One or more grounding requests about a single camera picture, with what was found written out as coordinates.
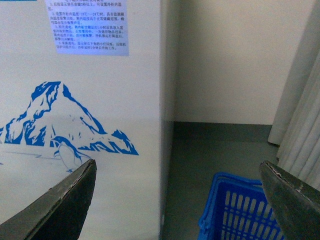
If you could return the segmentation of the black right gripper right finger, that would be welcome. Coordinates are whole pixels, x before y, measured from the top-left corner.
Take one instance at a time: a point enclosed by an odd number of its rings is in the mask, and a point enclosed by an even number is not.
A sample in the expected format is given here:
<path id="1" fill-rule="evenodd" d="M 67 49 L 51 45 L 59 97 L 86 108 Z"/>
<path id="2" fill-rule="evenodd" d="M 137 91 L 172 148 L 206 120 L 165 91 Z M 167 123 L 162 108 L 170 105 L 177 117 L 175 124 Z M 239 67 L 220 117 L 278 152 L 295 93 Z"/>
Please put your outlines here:
<path id="1" fill-rule="evenodd" d="M 287 240 L 320 238 L 320 192 L 279 166 L 259 166 L 262 188 Z"/>

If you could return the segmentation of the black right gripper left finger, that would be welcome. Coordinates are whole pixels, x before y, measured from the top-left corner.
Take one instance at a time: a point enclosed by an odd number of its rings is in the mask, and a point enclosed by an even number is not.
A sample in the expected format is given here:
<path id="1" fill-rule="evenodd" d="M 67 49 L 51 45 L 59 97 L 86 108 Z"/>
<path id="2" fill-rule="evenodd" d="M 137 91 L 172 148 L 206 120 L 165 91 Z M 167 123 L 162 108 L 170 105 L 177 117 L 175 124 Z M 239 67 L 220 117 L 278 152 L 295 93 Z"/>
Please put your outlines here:
<path id="1" fill-rule="evenodd" d="M 92 202 L 97 175 L 90 159 L 0 225 L 2 240 L 77 240 Z"/>

